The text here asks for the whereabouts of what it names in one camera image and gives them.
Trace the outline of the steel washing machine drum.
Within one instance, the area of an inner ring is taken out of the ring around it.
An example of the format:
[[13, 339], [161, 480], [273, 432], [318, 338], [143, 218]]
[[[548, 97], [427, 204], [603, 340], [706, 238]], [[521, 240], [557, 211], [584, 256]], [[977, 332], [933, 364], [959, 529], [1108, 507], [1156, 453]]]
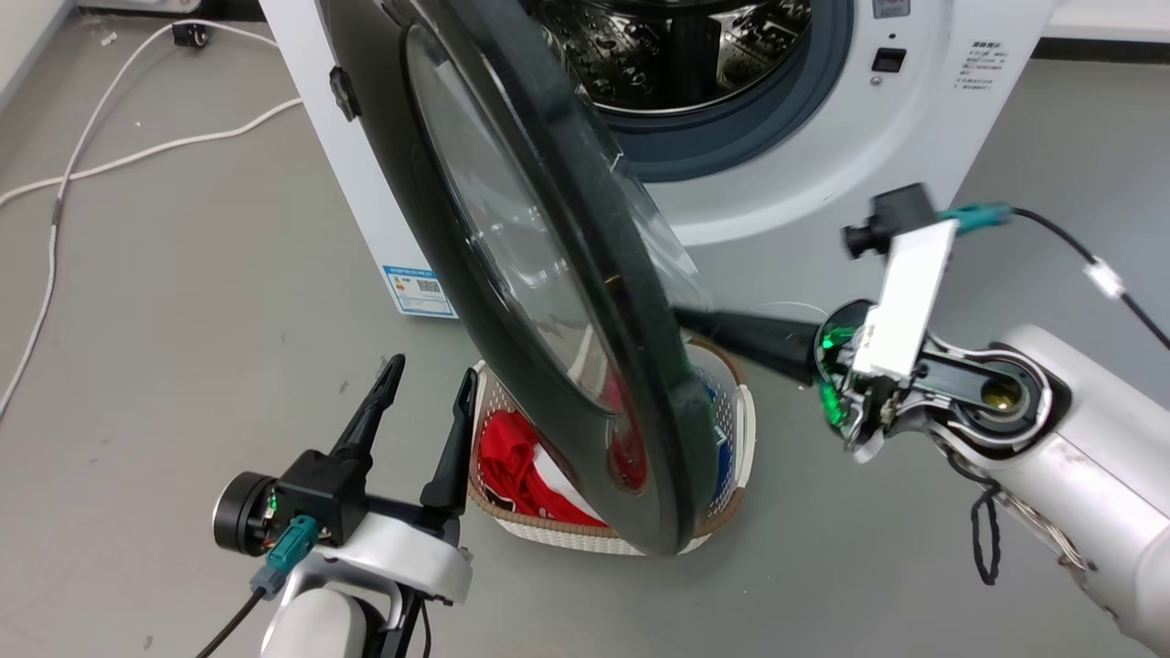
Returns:
[[814, 21], [812, 0], [521, 0], [598, 108], [681, 115], [782, 70]]

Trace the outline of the blue-bordered energy label sticker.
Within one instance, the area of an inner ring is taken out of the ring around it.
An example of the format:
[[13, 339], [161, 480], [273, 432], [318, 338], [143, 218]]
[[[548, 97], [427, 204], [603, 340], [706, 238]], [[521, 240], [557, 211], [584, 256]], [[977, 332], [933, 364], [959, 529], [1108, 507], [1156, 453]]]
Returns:
[[384, 265], [383, 273], [388, 285], [388, 292], [393, 295], [394, 303], [402, 315], [457, 318], [457, 313], [452, 307], [450, 300], [439, 283], [434, 270]]

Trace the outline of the white woven laundry basket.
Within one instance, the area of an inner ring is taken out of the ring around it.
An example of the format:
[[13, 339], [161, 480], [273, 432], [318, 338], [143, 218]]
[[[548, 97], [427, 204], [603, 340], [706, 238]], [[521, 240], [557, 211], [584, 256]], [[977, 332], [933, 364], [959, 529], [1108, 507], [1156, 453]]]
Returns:
[[[697, 526], [691, 541], [684, 548], [684, 551], [693, 551], [727, 527], [739, 510], [755, 459], [756, 412], [753, 396], [746, 381], [727, 350], [720, 349], [698, 336], [686, 337], [684, 347], [695, 375], [698, 377], [698, 371], [710, 375], [722, 388], [727, 388], [734, 403], [732, 420], [729, 425], [729, 430], [734, 432], [735, 441], [730, 487], [718, 503], [707, 506], [706, 521]], [[522, 519], [501, 510], [486, 500], [484, 493], [480, 491], [479, 484], [473, 479], [475, 469], [475, 457], [472, 448], [468, 499], [493, 518], [505, 532], [526, 541], [569, 550], [614, 555], [615, 557], [639, 557], [641, 555], [635, 546], [619, 539], [613, 530], [590, 532], [586, 528], [576, 530], [567, 525]]]

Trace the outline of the dark round washing machine door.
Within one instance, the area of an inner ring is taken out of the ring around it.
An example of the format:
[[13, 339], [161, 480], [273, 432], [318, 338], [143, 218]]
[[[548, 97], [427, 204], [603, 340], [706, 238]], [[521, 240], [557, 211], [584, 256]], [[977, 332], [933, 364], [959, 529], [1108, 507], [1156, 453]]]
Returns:
[[605, 525], [684, 550], [718, 488], [670, 307], [697, 270], [517, 0], [322, 0], [337, 88], [486, 364]]

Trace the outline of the blue garment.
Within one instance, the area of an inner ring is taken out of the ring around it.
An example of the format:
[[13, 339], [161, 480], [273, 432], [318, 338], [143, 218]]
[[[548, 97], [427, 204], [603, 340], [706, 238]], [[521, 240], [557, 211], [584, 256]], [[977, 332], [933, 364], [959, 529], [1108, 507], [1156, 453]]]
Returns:
[[698, 382], [706, 388], [713, 405], [713, 436], [716, 450], [718, 450], [718, 481], [714, 492], [711, 505], [718, 503], [720, 499], [729, 489], [734, 466], [734, 432], [729, 430], [732, 420], [734, 403], [727, 388], [722, 388], [710, 375], [698, 371]]

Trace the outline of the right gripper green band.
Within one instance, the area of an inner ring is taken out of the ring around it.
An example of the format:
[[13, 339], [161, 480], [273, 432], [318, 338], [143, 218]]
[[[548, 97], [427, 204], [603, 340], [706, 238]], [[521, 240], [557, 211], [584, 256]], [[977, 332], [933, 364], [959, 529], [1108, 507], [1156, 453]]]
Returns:
[[888, 439], [925, 433], [925, 417], [911, 407], [910, 379], [865, 377], [851, 366], [854, 334], [875, 304], [853, 300], [830, 313], [823, 325], [729, 311], [672, 311], [687, 333], [714, 343], [758, 366], [801, 385], [815, 383], [830, 429], [844, 441], [854, 462], [869, 462]]

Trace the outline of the white front-load washing machine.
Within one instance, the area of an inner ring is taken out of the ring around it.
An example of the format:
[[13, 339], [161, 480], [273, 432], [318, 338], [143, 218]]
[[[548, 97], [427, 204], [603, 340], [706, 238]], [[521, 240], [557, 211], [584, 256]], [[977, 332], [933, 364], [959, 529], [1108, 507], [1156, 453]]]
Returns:
[[854, 0], [844, 74], [801, 129], [718, 174], [645, 183], [723, 308], [778, 311], [878, 290], [830, 237], [873, 196], [916, 183], [948, 205], [1061, 0]]

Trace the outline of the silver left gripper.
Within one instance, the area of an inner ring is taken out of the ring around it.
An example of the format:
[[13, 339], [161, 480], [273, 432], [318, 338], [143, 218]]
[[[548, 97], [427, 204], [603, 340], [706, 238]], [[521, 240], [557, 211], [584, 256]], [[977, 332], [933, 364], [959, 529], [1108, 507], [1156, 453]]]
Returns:
[[[386, 409], [395, 399], [406, 366], [404, 354], [393, 355], [376, 384], [356, 409], [355, 417], [335, 443], [331, 457], [371, 460], [376, 436]], [[479, 372], [464, 370], [452, 402], [452, 425], [438, 466], [420, 495], [424, 508], [436, 514], [463, 514], [467, 499]], [[245, 472], [230, 480], [218, 496], [212, 515], [213, 537], [229, 551], [262, 557], [282, 532], [274, 527], [275, 478]], [[388, 596], [401, 606], [413, 594], [447, 605], [464, 603], [472, 588], [472, 558], [457, 546], [457, 520], [442, 529], [428, 529], [410, 505], [380, 499], [367, 506], [367, 516], [347, 539], [333, 548], [318, 541], [275, 597], [281, 606], [314, 589], [344, 584]]]

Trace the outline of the red garment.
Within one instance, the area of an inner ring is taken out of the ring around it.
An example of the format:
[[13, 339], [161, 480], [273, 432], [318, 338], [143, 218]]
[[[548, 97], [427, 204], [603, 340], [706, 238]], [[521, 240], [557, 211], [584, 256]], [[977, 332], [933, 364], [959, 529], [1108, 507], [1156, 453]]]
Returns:
[[486, 500], [522, 519], [610, 532], [542, 444], [511, 396], [484, 362], [477, 364], [475, 473]]

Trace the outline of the grey-blue rubber door gasket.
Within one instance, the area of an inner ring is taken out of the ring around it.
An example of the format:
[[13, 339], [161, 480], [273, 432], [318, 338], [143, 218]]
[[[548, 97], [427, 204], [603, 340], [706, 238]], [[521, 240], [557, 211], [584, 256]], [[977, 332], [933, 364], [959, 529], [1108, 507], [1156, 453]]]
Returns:
[[856, 23], [854, 0], [812, 0], [794, 55], [752, 89], [706, 109], [673, 115], [601, 110], [645, 183], [718, 174], [782, 144], [814, 117], [844, 74]]

